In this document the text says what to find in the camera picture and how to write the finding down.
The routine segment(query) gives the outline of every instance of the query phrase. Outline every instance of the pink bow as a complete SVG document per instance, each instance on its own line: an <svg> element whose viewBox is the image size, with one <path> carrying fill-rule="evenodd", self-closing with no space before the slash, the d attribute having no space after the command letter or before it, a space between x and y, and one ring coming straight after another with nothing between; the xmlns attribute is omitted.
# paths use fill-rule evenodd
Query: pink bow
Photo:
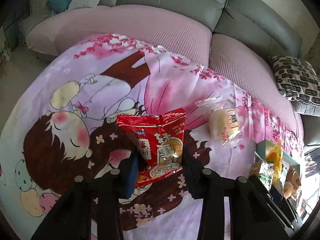
<svg viewBox="0 0 320 240"><path fill-rule="evenodd" d="M87 108L86 106L82 106L81 103L79 101L77 101L77 103L75 104L76 108L79 108L81 110L82 113L86 113L88 112L89 108Z"/></svg>

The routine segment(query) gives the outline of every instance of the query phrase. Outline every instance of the throw pillow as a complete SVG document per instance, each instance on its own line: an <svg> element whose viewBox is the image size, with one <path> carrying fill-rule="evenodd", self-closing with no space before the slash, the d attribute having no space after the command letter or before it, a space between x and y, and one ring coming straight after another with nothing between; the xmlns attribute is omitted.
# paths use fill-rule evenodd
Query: throw pillow
<svg viewBox="0 0 320 240"><path fill-rule="evenodd" d="M290 101L320 106L320 85L310 63L295 57L269 57L279 93Z"/></svg>
<svg viewBox="0 0 320 240"><path fill-rule="evenodd" d="M295 113L320 116L320 107L314 106L312 104L304 105L300 104L297 101L292 101L292 106Z"/></svg>

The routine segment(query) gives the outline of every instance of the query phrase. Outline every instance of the cartoon girl face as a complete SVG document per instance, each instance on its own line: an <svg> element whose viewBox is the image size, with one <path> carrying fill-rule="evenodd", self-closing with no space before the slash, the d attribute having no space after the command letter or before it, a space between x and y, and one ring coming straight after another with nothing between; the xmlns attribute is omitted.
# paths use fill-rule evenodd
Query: cartoon girl face
<svg viewBox="0 0 320 240"><path fill-rule="evenodd" d="M67 111L53 113L48 124L46 131L51 128L52 141L56 135L60 143L64 144L63 159L77 160L84 156L88 158L91 156L89 132L79 116Z"/></svg>

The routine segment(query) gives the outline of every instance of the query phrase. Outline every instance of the green box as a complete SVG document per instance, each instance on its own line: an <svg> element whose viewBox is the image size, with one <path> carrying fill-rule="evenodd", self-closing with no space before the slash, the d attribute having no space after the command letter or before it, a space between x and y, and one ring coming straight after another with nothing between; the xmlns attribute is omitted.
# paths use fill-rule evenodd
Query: green box
<svg viewBox="0 0 320 240"><path fill-rule="evenodd" d="M268 153L271 151L271 149L276 146L275 144L273 144L272 142L270 142L269 140L264 140L262 142L259 142L257 144L257 154L259 154L259 156L262 159L266 159L266 156L268 155ZM289 154L287 154L284 150L282 151L283 153L283 157L282 160L286 163L288 163L290 166L293 166L296 171L298 172L298 174L300 175L300 164L297 163Z"/></svg>

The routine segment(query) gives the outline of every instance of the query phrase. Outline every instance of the yellow package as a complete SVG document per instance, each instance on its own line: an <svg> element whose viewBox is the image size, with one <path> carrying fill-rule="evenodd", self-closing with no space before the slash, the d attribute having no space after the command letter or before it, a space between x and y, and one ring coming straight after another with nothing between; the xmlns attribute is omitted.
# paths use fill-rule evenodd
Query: yellow package
<svg viewBox="0 0 320 240"><path fill-rule="evenodd" d="M274 184L282 172L282 140L279 140L278 143L270 150L266 157L267 162L273 162L273 170L275 171L273 175L272 184Z"/></svg>

